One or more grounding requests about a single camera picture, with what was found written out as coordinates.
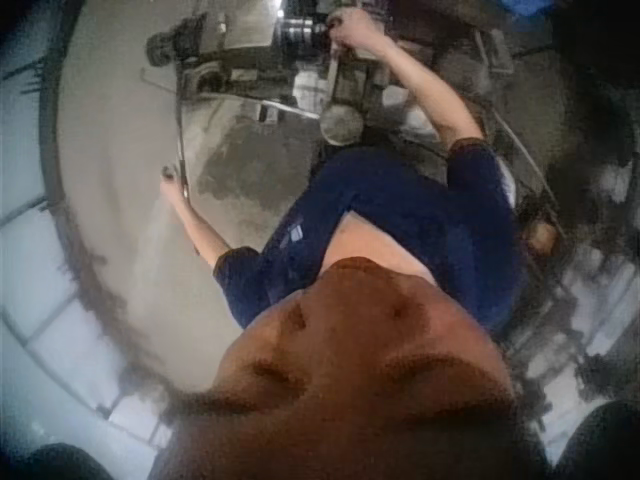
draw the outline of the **person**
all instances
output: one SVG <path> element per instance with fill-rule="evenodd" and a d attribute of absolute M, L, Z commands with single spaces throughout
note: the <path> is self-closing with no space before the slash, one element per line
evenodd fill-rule
<path fill-rule="evenodd" d="M 491 340 L 519 278 L 495 157 L 460 97 L 363 10 L 335 19 L 332 40 L 387 64 L 428 114 L 448 186 L 388 152 L 341 151 L 258 253 L 232 249 L 164 179 L 245 330 L 212 389 L 179 402 L 154 475 L 533 478 Z"/>

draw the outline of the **metal machine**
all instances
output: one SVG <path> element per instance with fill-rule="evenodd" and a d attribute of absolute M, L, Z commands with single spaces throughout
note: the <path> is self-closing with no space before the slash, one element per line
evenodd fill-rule
<path fill-rule="evenodd" d="M 336 6 L 354 3 L 208 2 L 205 12 L 150 37 L 147 58 L 152 66 L 179 66 L 182 100 L 237 96 L 316 119 L 334 101 L 360 109 L 366 79 L 360 79 L 358 91 L 353 85 L 350 90 L 338 89 L 340 77 L 347 72 L 341 71 L 338 58 L 331 56 L 326 24 L 328 13 Z M 385 0 L 357 5 L 367 9 L 384 28 L 388 19 Z M 353 77 L 354 69 L 365 76 L 373 73 L 374 62 L 366 55 L 354 55 L 347 63 L 353 66 L 347 76 Z M 314 98 L 310 89 L 315 90 Z M 339 93 L 347 98 L 334 98 Z"/>

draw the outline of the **blue object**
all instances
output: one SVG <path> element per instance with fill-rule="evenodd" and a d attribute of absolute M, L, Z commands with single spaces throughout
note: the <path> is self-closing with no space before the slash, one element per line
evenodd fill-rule
<path fill-rule="evenodd" d="M 553 5 L 553 0 L 501 0 L 505 7 L 518 15 L 530 17 Z"/>
<path fill-rule="evenodd" d="M 375 148 L 343 150 L 320 170 L 267 242 L 218 260 L 214 277 L 246 328 L 269 306 L 313 284 L 344 213 L 354 211 L 426 265 L 438 285 L 494 333 L 521 278 L 513 212 L 493 152 L 454 146 L 448 188 Z"/>

